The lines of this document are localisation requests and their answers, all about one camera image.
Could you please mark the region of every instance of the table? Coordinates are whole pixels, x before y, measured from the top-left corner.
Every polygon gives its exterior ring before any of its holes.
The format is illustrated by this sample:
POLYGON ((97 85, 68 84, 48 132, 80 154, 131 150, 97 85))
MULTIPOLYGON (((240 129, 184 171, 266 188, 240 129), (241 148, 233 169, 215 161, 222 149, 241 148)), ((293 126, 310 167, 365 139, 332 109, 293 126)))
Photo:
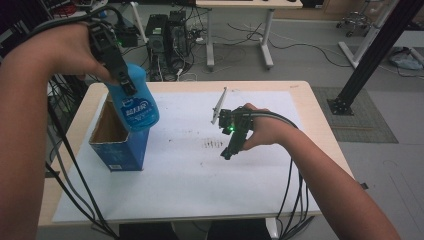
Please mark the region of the table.
MULTIPOLYGON (((196 5, 198 7, 208 9, 208 23, 207 23, 207 43, 206 43, 206 54, 207 54, 207 66, 210 70, 213 70, 215 65, 214 54, 213 54, 213 42, 212 42, 212 29, 214 18, 212 16, 212 9, 231 9, 232 11, 229 14, 236 15, 239 14, 241 9, 254 9, 257 10, 266 10, 266 27, 263 38, 260 40, 260 47, 265 58, 265 63, 268 69, 274 66, 274 63, 271 58, 271 54, 268 49, 268 37, 271 29, 272 18, 274 16, 275 9, 296 9, 302 8, 303 4, 300 0, 296 2, 289 2, 287 0, 252 0, 252 1, 213 1, 213 0, 197 0, 196 5)), ((246 16, 245 13, 238 15, 240 18, 245 20, 250 20, 250 16, 246 16)))
MULTIPOLYGON (((155 93, 202 93, 202 92, 221 92, 223 87, 229 89, 238 89, 243 91, 270 91, 270 92, 289 92, 297 113, 301 119, 304 132, 317 143, 335 162, 337 162, 346 172, 352 175, 352 172, 337 144, 331 129, 325 120, 325 117, 318 105, 317 100, 308 83, 304 81, 220 81, 220 82, 174 82, 174 83, 148 83, 151 91, 155 93)), ((92 122, 93 116, 98 109, 102 96, 107 92, 103 84, 96 83, 90 86, 86 97, 84 98, 80 109, 78 110, 74 121, 68 131, 68 139, 71 142, 75 154, 80 150, 81 143, 86 134, 87 128, 92 122)), ((62 158, 67 169, 71 168, 71 161, 68 157, 66 149, 60 149, 62 158)), ((57 161, 53 163, 53 168, 58 169, 57 161)), ((39 226, 57 226, 63 223, 53 222, 58 202, 61 196, 61 189, 54 179, 46 179, 45 192, 39 219, 39 226)), ((270 213, 269 216, 275 216, 275 213, 270 213)), ((179 220, 178 217, 162 220, 179 220)), ((80 224, 88 224, 88 221, 77 222, 80 224)))

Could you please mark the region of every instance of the black pole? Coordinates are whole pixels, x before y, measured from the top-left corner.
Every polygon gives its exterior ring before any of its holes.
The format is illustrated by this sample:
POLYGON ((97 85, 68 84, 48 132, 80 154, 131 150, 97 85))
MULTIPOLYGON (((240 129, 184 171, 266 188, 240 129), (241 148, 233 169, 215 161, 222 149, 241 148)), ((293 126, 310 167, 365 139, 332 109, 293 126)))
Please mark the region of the black pole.
POLYGON ((424 0, 399 0, 337 98, 327 100, 334 115, 351 114, 356 96, 423 5, 424 0))

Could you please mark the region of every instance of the gray mat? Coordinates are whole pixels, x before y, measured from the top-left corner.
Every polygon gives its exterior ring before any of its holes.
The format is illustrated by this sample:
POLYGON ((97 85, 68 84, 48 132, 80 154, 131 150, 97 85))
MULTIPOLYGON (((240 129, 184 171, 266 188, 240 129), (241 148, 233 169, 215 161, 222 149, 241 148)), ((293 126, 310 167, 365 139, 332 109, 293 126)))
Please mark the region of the gray mat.
POLYGON ((341 88, 313 87, 312 90, 337 141, 398 143, 365 89, 351 106, 353 116, 333 115, 328 107, 327 99, 335 99, 341 88))

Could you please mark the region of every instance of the gray floor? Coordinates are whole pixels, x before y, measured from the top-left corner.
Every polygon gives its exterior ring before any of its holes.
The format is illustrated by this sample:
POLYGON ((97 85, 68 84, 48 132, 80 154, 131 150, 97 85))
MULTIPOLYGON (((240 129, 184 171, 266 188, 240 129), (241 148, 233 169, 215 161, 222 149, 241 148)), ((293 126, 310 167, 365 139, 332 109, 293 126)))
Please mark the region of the gray floor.
MULTIPOLYGON (((349 65, 337 43, 345 41, 355 49, 362 37, 346 38, 346 31, 335 28, 336 22, 274 21, 270 40, 278 46, 308 43, 335 51, 327 51, 332 61, 349 65)), ((353 72, 351 67, 337 67, 329 63, 315 48, 296 46, 285 50, 270 46, 275 66, 267 70, 257 43, 224 46, 227 39, 243 39, 246 33, 231 30, 225 24, 216 26, 216 66, 207 71, 204 46, 199 46, 196 64, 190 75, 181 80, 305 80, 311 86, 343 87, 353 72)), ((129 53, 126 58, 141 63, 145 49, 129 53)), ((367 192, 394 223, 403 239, 424 239, 424 80, 400 77, 386 61, 381 63, 365 85, 372 100, 395 134, 399 144, 370 144, 340 142, 340 147, 359 182, 369 186, 367 192)), ((413 72, 424 75, 424 71, 413 72)), ((207 228, 207 222, 199 222, 207 228)), ((177 225, 182 239, 203 239, 204 233, 191 222, 177 225)), ((73 230, 63 228, 40 229, 38 239, 108 239, 86 227, 73 230)), ((294 239, 337 239, 323 217, 316 218, 294 239)))

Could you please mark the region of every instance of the blue box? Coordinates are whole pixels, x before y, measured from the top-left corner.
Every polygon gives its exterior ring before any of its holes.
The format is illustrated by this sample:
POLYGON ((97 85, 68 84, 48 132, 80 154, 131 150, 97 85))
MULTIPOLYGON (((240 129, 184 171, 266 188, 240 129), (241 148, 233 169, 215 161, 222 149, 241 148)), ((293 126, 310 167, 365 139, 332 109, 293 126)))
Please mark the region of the blue box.
POLYGON ((89 144, 110 171, 141 171, 148 137, 149 129, 128 133, 108 97, 89 144))

